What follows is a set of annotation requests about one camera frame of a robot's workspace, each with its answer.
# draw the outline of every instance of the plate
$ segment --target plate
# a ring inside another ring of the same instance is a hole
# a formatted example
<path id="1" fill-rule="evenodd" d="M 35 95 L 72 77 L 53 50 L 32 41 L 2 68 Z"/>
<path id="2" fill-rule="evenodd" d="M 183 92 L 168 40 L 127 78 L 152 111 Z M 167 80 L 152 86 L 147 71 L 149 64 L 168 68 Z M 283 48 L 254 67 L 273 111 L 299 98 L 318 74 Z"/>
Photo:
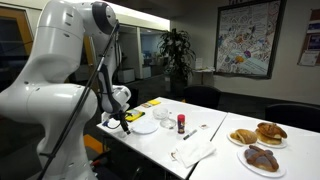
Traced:
<path id="1" fill-rule="evenodd" d="M 249 146 L 244 146 L 242 147 L 237 155 L 238 155 L 238 158 L 240 160 L 240 162 L 245 166 L 247 167 L 248 169 L 250 169 L 251 171 L 257 173 L 257 174 L 260 174 L 261 176 L 265 176 L 265 177 L 271 177 L 271 178 L 276 178 L 276 177 L 281 177 L 283 176 L 285 173 L 286 173 L 286 169 L 284 169 L 281 165 L 281 163 L 279 162 L 279 159 L 277 156 L 276 159 L 277 159 L 277 162 L 279 164 L 279 169 L 276 171 L 276 172 L 269 172 L 269 171 L 265 171 L 265 170 L 262 170 L 262 169 L 259 169 L 259 168 L 256 168 L 254 167 L 253 165 L 250 165 L 247 163 L 247 159 L 244 157 L 244 152 L 249 149 Z"/>
<path id="2" fill-rule="evenodd" d="M 155 132 L 159 127 L 159 123 L 152 121 L 136 121 L 132 127 L 132 131 L 139 134 L 150 134 Z"/>
<path id="3" fill-rule="evenodd" d="M 281 148 L 285 148 L 287 146 L 287 141 L 282 139 L 281 144 L 278 145 L 273 145 L 273 144 L 267 144 L 265 142 L 262 142 L 260 139 L 258 139 L 257 141 L 259 144 L 264 145 L 266 147 L 270 147 L 270 148 L 276 148 L 276 149 L 281 149 Z"/>
<path id="4" fill-rule="evenodd" d="M 230 133 L 227 133 L 227 138 L 233 142 L 234 144 L 238 145 L 238 146 L 246 146 L 246 145 L 251 145 L 251 144 L 243 144 L 242 142 L 236 140 L 236 139 L 233 139 L 230 137 L 230 135 L 234 133 L 234 131 L 230 132 Z"/>

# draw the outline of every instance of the white napkin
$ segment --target white napkin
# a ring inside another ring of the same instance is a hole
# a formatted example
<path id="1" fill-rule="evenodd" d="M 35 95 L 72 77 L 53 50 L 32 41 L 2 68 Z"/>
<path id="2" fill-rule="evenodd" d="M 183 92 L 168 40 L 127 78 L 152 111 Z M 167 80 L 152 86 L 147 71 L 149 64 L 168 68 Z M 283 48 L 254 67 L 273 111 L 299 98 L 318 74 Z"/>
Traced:
<path id="1" fill-rule="evenodd" d="M 171 160 L 182 163 L 186 168 L 215 152 L 212 142 L 188 139 L 179 143 L 170 153 Z"/>

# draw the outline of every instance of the small red container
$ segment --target small red container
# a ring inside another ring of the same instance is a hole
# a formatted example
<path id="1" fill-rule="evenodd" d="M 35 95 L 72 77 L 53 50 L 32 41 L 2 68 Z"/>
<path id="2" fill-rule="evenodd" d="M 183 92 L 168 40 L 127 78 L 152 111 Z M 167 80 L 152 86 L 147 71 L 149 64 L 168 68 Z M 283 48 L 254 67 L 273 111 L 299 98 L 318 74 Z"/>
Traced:
<path id="1" fill-rule="evenodd" d="M 184 126 L 185 126 L 185 116 L 184 114 L 178 115 L 178 133 L 183 134 L 184 133 Z"/>

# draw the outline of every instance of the pastry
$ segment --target pastry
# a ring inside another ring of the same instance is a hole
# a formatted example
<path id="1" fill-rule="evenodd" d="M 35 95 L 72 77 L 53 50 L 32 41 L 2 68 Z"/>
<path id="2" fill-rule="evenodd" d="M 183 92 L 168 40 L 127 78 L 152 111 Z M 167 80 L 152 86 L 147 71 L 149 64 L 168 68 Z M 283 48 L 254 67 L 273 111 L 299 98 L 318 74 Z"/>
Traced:
<path id="1" fill-rule="evenodd" d="M 259 123 L 258 128 L 265 136 L 275 139 L 287 138 L 287 133 L 276 123 Z"/>
<path id="2" fill-rule="evenodd" d="M 257 135 L 246 129 L 237 129 L 234 133 L 231 133 L 230 137 L 243 144 L 252 144 L 257 142 Z"/>
<path id="3" fill-rule="evenodd" d="M 276 172 L 279 169 L 279 164 L 270 150 L 263 150 L 257 146 L 250 145 L 249 149 L 245 150 L 244 156 L 248 164 L 259 169 L 270 172 Z"/>
<path id="4" fill-rule="evenodd" d="M 260 132 L 260 129 L 256 129 L 256 134 L 258 136 L 258 139 L 264 143 L 267 143 L 267 144 L 272 144 L 272 145 L 279 145 L 282 143 L 282 140 L 281 139 L 276 139 L 276 138 L 271 138 L 271 137 L 268 137 L 268 136 L 265 136 L 264 134 L 262 134 Z"/>

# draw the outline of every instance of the picture frame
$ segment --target picture frame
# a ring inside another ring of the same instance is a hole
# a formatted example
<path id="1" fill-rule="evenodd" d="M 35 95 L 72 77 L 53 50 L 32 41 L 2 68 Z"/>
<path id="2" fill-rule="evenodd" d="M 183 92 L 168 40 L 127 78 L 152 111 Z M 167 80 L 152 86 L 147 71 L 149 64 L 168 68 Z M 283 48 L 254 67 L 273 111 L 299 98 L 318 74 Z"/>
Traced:
<path id="1" fill-rule="evenodd" d="M 286 0 L 218 8 L 216 75 L 270 79 Z"/>

